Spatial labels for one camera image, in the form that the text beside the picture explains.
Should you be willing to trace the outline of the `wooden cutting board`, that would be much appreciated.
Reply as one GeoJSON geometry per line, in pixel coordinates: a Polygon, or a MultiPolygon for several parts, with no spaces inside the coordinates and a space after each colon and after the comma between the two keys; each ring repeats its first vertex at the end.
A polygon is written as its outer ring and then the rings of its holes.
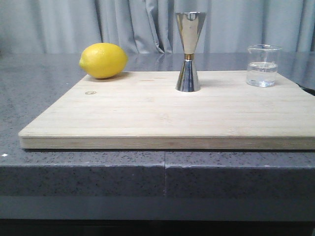
{"type": "Polygon", "coordinates": [[[278,75],[270,88],[245,71],[200,71],[201,89],[175,89],[178,72],[85,76],[19,132],[23,148],[314,149],[315,98],[278,75]]]}

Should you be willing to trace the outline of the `steel double jigger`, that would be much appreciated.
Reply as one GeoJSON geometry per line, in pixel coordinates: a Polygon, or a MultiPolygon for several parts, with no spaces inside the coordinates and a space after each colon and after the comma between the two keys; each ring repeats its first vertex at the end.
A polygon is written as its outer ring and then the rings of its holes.
{"type": "Polygon", "coordinates": [[[178,91],[195,92],[200,90],[194,54],[205,18],[205,12],[176,13],[177,26],[184,51],[184,62],[176,84],[178,91]]]}

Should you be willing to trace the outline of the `glass beaker with liquid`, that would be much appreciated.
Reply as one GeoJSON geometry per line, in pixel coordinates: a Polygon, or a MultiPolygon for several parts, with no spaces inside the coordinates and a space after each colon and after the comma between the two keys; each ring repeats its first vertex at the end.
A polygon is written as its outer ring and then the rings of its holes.
{"type": "Polygon", "coordinates": [[[248,85],[268,88],[275,84],[281,49],[280,46],[268,44],[255,44],[248,47],[246,78],[248,85]]]}

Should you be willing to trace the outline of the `grey curtain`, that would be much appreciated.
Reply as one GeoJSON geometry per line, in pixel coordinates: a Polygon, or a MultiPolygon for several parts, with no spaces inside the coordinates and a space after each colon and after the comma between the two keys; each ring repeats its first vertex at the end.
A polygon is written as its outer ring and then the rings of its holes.
{"type": "Polygon", "coordinates": [[[189,11],[206,13],[198,53],[245,52],[260,43],[315,49],[312,0],[3,0],[0,51],[79,53],[110,42],[128,53],[181,53],[175,14],[189,11]]]}

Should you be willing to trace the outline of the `yellow lemon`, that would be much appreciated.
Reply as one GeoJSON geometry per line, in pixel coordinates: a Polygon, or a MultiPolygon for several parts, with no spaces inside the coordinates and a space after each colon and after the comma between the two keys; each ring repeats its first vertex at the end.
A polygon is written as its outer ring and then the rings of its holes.
{"type": "Polygon", "coordinates": [[[118,45],[96,43],[82,52],[79,66],[96,79],[106,79],[122,72],[127,61],[127,54],[118,45]]]}

